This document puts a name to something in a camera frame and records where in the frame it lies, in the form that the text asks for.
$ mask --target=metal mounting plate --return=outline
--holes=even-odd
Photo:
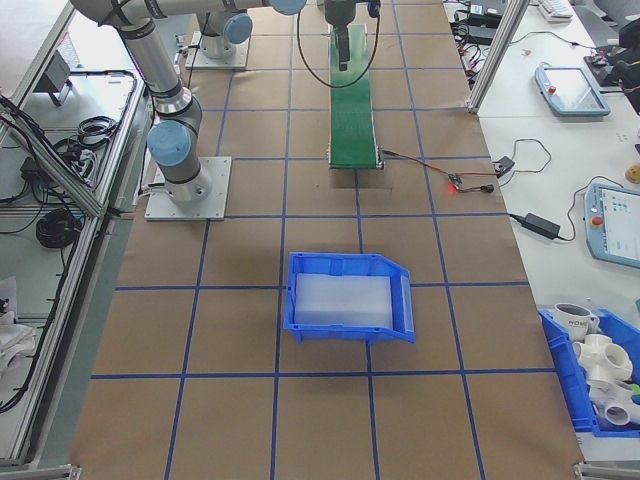
[[[200,35],[198,30],[194,32],[191,40],[192,47],[200,43]],[[190,48],[185,61],[185,68],[187,70],[246,70],[247,58],[249,57],[249,42],[251,42],[251,38],[236,45],[236,51],[232,56],[221,59],[209,58],[199,52],[197,48]]]
[[[147,220],[224,220],[231,178],[231,157],[200,158],[202,168],[211,175],[211,192],[199,201],[177,203],[163,189],[149,196],[145,218]],[[164,182],[158,170],[154,183]]]

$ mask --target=keyboard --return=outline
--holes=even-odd
[[[549,23],[566,23],[573,18],[569,0],[539,0],[538,10]]]

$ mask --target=power adapter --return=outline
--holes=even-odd
[[[560,233],[560,225],[550,222],[549,220],[546,220],[544,218],[538,217],[533,213],[527,213],[525,217],[521,215],[514,215],[512,213],[510,213],[509,216],[527,230],[531,230],[538,235],[542,235],[543,237],[547,237],[551,240],[560,238],[560,236],[558,235]]]
[[[515,162],[511,160],[509,157],[504,156],[497,162],[493,162],[493,169],[496,172],[496,176],[500,178],[501,176],[509,173],[509,171],[513,168]]]

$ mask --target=white table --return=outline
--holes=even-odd
[[[549,24],[530,7],[514,40],[531,31],[553,31],[570,41],[593,45],[577,18],[568,24]],[[518,138],[536,138],[553,159],[539,174],[517,173],[502,189],[510,213],[535,213],[561,225],[570,236],[567,210],[573,192],[595,175],[626,187],[640,187],[624,179],[624,171],[640,158],[640,120],[622,94],[607,95],[611,114],[593,121],[554,116],[539,93],[533,73],[542,62],[554,66],[584,66],[589,50],[573,47],[548,34],[532,35],[512,45],[496,74],[480,111],[480,123],[492,160],[511,157]],[[520,143],[517,169],[536,169],[546,160],[534,143]],[[640,325],[634,302],[640,298],[640,270],[594,259],[585,240],[583,196],[578,195],[572,219],[577,237],[571,243],[550,241],[514,222],[514,233],[535,301],[540,306],[565,301],[589,308],[606,308]],[[577,434],[587,461],[639,460],[639,439],[596,438]]]

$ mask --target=white foam insert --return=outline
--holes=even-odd
[[[295,323],[393,329],[389,277],[298,274]]]

